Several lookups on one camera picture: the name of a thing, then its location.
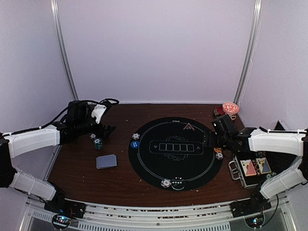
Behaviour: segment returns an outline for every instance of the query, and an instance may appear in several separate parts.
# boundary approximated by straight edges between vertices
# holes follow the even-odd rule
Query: white wall
[[[308,126],[308,1],[266,0],[240,116],[246,126]],[[289,192],[297,225],[307,231],[308,186]]]
[[[60,0],[82,99],[122,103],[232,101],[254,0]]]
[[[49,0],[0,1],[0,131],[49,122],[72,100]],[[13,164],[42,178],[53,148],[21,155]],[[17,229],[26,196],[0,189],[1,230]]]

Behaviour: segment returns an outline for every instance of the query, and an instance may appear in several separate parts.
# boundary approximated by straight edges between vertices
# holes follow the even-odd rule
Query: white robotic arm
[[[260,192],[264,198],[269,199],[298,184],[307,182],[303,172],[298,168],[303,161],[302,156],[306,133],[306,130],[300,129],[287,132],[256,129],[251,133],[248,143],[249,149],[252,152],[269,151],[288,153],[301,157],[288,169],[263,183]]]
[[[245,202],[233,202],[231,204],[233,215],[244,215],[245,211],[256,212],[273,196],[307,182],[308,136],[306,130],[272,131],[260,127],[244,128],[239,132],[228,115],[219,117],[212,124],[215,129],[216,145],[231,150],[233,154],[236,152],[269,151],[288,153],[299,157],[282,173],[261,182],[246,204]]]
[[[67,114],[63,121],[48,123],[47,126],[29,131],[0,133],[0,187],[15,188],[45,201],[58,200],[56,197],[61,191],[59,188],[12,167],[11,159],[36,149],[71,142],[90,132],[98,137],[108,138],[115,127],[105,127],[101,124],[101,118],[112,105],[118,104],[118,101],[113,101],[116,103],[110,103],[109,100],[96,102],[98,104],[94,108],[88,104],[94,101],[73,101],[66,108]]]

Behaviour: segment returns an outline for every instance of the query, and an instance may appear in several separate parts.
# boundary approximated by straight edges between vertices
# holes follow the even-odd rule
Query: wooden table
[[[192,191],[165,191],[143,181],[133,170],[128,158],[131,135],[151,120],[180,116],[195,119],[212,129],[213,109],[217,105],[204,104],[120,104],[111,108],[102,121],[117,129],[104,141],[103,149],[96,150],[89,135],[79,144],[62,146],[49,181],[61,187],[67,198],[106,205],[124,206],[182,206],[206,205],[249,197],[240,181],[231,179],[228,162],[208,184]],[[239,118],[235,124],[243,124]],[[116,154],[117,167],[96,169],[96,158]]]

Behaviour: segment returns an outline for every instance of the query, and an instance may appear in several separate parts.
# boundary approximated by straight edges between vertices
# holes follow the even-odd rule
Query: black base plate
[[[67,210],[63,212],[64,215],[67,215],[67,217],[71,216],[71,210],[73,211],[72,217],[75,218],[83,218],[83,215],[85,213],[86,204],[75,202],[75,201],[68,201],[65,200],[65,205],[67,206]],[[47,211],[51,211],[53,213],[59,213],[58,210],[54,209],[52,205],[45,204],[44,209]]]
[[[258,208],[253,208],[251,206],[251,199],[243,201],[235,201],[230,204],[231,212],[234,218],[247,216],[253,213],[261,212],[262,210],[267,210],[271,208],[271,205],[268,201],[263,201],[260,203]]]

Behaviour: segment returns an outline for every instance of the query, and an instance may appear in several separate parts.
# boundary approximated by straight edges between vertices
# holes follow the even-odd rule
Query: poker table mat
[[[131,139],[129,160],[136,173],[147,183],[166,190],[196,189],[211,181],[222,160],[213,148],[203,147],[210,129],[183,117],[164,117],[141,128]],[[171,185],[162,185],[164,179]]]

